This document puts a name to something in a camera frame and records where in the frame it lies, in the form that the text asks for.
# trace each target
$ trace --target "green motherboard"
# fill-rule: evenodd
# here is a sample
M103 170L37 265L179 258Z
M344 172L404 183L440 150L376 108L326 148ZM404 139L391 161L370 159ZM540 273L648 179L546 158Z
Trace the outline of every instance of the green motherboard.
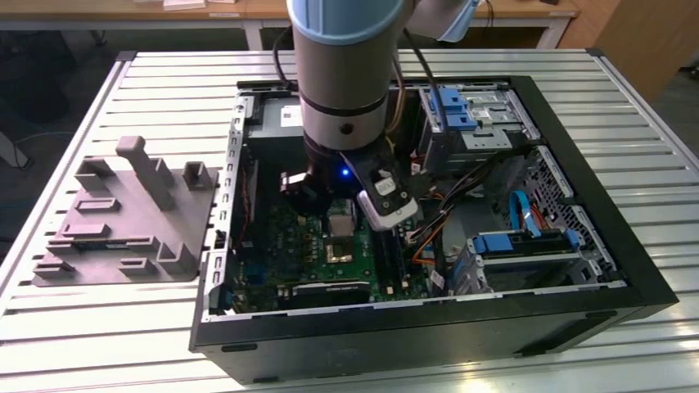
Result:
M370 302L408 300L427 297L423 272L406 274L400 285L387 290L376 271L374 237L364 219L355 219L354 234L338 242L328 233L328 224L319 217L298 215L290 206L279 204L267 212L258 228L258 253L243 258L238 281L244 284L247 312L280 309L278 297L284 288L315 282L367 282ZM352 203L334 202L328 216L355 217ZM395 230L396 236L412 230L412 220ZM411 252L403 251L403 264L410 264Z

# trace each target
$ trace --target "floor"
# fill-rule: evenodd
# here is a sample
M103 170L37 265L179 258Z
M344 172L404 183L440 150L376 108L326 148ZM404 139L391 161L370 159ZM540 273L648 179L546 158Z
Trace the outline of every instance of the floor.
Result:
M266 46L271 46L275 34L270 31L263 35ZM118 52L246 49L243 32L236 29L191 30L187 34L178 34L178 39L172 39L168 30L110 32L103 47L95 47L87 32L64 32L63 36L79 64L74 71L58 77L71 103L70 113L60 120L36 125L13 115L0 102L0 129L12 140L47 133L21 144L21 150L33 159L25 171L0 162L0 261L68 146L70 135L62 133L78 129ZM680 72L652 106L699 155L699 80L691 79L688 72Z

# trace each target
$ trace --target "table surface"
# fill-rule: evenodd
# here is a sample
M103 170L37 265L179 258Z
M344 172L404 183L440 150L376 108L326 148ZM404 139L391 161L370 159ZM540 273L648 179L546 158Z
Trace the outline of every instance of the table surface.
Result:
M491 0L496 18L571 18L578 7L571 0L556 6L539 0ZM476 18L488 17L480 5ZM286 0L239 0L235 4L210 3L196 10L163 11L162 2L132 0L3 0L0 19L11 20L207 20L288 19Z
M680 303L562 354L295 382L286 391L655 391L699 386L699 162L612 72L584 51L424 51L436 76L531 75ZM290 77L294 57L280 53ZM407 77L424 77L400 51ZM268 52L140 53L118 62L0 267L0 391L230 391L188 351L196 281L33 287L36 255L80 188L84 156L140 134L170 168L220 168L236 82L274 79ZM207 234L207 242L214 233Z

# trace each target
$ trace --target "wire bundle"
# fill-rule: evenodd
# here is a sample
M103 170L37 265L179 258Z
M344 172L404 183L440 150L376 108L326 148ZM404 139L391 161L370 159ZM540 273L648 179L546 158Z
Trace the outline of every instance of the wire bundle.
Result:
M428 260L422 260L419 254L423 252L427 244L432 241L439 231L442 231L447 218L450 217L451 210L455 208L455 204L460 197L463 197L470 191L472 191L486 180L491 171L496 168L498 163L514 156L522 156L532 149L531 145L518 147L511 151L500 151L494 154L484 162L482 162L456 182L455 186L443 196L442 202L438 207L436 214L428 220L428 224L420 227L411 236L411 240L419 239L426 233L431 233L430 236L422 243L418 252L412 256L412 262L415 264L434 263Z

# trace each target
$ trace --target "robotic arm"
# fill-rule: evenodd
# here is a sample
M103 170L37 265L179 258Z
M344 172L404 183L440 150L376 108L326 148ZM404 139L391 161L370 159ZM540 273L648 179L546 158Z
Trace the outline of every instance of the robotic arm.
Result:
M306 176L283 180L282 191L299 201L303 190L307 207L327 209L330 194L342 189L328 174L351 170L376 231L418 212L384 133L395 45L407 26L458 41L478 5L479 0L287 0L311 165Z

